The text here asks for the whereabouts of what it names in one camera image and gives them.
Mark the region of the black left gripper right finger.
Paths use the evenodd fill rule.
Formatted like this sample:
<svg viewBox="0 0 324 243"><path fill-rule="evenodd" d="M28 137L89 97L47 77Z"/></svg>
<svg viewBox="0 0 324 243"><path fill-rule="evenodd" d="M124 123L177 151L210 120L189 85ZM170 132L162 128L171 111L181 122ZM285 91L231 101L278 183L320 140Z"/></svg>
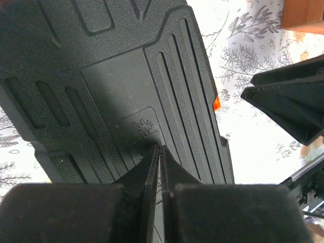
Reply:
<svg viewBox="0 0 324 243"><path fill-rule="evenodd" d="M203 184L160 148L165 242L311 242L282 185Z"/></svg>

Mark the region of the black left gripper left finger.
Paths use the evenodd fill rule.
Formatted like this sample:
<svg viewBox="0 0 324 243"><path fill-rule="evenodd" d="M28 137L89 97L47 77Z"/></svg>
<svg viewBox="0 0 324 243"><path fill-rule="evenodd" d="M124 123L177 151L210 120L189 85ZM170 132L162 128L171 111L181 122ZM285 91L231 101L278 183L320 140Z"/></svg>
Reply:
<svg viewBox="0 0 324 243"><path fill-rule="evenodd" d="M1 242L152 242L159 146L112 184L21 184L1 203Z"/></svg>

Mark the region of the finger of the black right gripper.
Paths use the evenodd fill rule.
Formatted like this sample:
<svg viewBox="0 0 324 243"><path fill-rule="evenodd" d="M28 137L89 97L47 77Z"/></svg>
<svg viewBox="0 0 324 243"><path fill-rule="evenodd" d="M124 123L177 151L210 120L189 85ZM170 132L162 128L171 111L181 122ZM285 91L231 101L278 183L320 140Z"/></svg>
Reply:
<svg viewBox="0 0 324 243"><path fill-rule="evenodd" d="M261 86L323 74L323 55L255 74L251 84Z"/></svg>

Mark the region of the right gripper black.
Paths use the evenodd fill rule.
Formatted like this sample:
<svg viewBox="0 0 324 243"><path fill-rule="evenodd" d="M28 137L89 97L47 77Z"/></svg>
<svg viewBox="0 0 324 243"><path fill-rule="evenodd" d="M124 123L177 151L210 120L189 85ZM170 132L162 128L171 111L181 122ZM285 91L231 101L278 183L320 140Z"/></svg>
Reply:
<svg viewBox="0 0 324 243"><path fill-rule="evenodd" d="M323 81L249 87L241 98L303 145L323 135ZM315 216L316 210L323 206L323 154L286 178L280 186L289 190L290 198L304 216Z"/></svg>

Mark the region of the black plastic tool case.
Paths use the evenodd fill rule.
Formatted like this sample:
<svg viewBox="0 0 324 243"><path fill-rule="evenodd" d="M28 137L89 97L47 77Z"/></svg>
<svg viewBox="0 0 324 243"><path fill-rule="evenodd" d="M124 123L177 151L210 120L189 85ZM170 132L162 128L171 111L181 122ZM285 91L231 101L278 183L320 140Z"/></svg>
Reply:
<svg viewBox="0 0 324 243"><path fill-rule="evenodd" d="M186 1L1 1L1 106L50 184L112 184L154 145L233 183L216 97Z"/></svg>

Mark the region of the wooden compartment tray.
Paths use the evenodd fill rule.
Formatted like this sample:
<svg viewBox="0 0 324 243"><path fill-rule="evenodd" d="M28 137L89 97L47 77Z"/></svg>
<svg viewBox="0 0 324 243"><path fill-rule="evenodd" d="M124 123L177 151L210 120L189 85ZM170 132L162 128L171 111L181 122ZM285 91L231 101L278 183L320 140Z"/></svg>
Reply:
<svg viewBox="0 0 324 243"><path fill-rule="evenodd" d="M323 35L323 0L284 0L281 28Z"/></svg>

